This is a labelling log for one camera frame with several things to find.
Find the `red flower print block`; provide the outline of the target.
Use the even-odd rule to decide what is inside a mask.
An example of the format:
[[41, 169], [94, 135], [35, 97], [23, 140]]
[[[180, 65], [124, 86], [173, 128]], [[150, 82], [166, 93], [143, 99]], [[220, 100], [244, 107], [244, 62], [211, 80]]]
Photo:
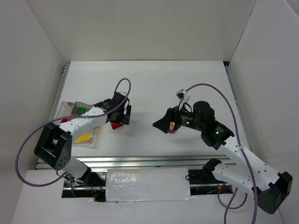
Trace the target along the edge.
[[170, 122], [169, 133], [171, 133], [171, 134], [175, 133], [175, 123], [174, 122]]

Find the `red brick with cupcake print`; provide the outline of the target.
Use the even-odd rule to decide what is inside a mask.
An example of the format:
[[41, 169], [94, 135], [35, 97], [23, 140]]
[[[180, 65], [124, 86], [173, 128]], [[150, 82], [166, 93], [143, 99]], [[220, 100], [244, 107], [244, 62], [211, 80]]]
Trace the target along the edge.
[[123, 126], [123, 124], [111, 123], [111, 127], [112, 127], [113, 130], [115, 130], [119, 127], [122, 127], [122, 126]]

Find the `green sloped lego brick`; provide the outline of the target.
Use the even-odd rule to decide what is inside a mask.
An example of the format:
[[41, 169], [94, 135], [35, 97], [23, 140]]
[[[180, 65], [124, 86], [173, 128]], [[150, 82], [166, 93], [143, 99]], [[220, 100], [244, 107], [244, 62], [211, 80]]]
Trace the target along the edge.
[[85, 108], [84, 107], [78, 108], [78, 115], [82, 115], [84, 113], [85, 113]]

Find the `yellow lego brick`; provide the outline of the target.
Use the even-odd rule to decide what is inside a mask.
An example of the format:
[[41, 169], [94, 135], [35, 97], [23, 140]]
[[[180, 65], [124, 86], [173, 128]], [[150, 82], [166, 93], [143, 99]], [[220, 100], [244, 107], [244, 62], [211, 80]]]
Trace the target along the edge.
[[75, 143], [88, 143], [90, 139], [90, 134], [84, 134], [80, 136], [77, 140], [75, 140]]

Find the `red lego brick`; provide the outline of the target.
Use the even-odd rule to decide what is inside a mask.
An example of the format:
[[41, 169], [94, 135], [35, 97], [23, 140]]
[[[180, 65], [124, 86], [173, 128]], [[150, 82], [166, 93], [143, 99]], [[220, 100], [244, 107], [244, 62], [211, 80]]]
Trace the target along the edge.
[[69, 118], [65, 118], [65, 119], [62, 119], [60, 123], [65, 123], [65, 122], [68, 122], [70, 119]]

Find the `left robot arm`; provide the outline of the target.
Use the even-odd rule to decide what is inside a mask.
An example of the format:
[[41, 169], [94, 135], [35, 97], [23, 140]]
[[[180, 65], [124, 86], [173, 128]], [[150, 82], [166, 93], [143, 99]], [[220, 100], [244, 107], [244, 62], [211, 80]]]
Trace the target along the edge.
[[34, 153], [54, 170], [69, 173], [85, 185], [99, 176], [71, 154], [73, 143], [84, 134], [106, 123], [128, 125], [131, 105], [129, 99], [115, 92], [112, 99], [101, 101], [80, 115], [64, 123], [50, 122], [41, 133]]

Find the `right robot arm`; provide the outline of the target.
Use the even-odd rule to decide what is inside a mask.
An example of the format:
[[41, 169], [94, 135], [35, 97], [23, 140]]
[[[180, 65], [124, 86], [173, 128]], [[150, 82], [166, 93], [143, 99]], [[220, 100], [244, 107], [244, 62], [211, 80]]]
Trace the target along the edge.
[[218, 122], [208, 102], [198, 101], [189, 112], [179, 106], [168, 108], [166, 114], [153, 123], [163, 133], [184, 126], [201, 133], [204, 143], [226, 155], [241, 170], [235, 171], [218, 159], [211, 159], [204, 167], [205, 176], [227, 182], [257, 199], [257, 205], [268, 214], [274, 214], [289, 196], [293, 177], [267, 165], [253, 152], [239, 145], [237, 137]]

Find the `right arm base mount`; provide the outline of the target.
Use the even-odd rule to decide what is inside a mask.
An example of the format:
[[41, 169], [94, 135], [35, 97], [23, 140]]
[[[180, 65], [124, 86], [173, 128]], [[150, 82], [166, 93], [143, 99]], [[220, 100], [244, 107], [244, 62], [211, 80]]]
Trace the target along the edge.
[[233, 193], [231, 185], [216, 180], [213, 176], [212, 171], [218, 164], [221, 164], [220, 160], [210, 159], [203, 168], [188, 170], [185, 179], [190, 184], [190, 194], [192, 196]]

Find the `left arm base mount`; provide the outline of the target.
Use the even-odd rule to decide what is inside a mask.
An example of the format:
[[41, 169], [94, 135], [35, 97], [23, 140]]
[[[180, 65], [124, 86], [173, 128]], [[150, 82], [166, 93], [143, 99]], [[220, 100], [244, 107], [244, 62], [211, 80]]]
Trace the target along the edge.
[[63, 198], [91, 198], [95, 201], [106, 200], [106, 177], [93, 172], [82, 162], [69, 162], [61, 170], [64, 175]]

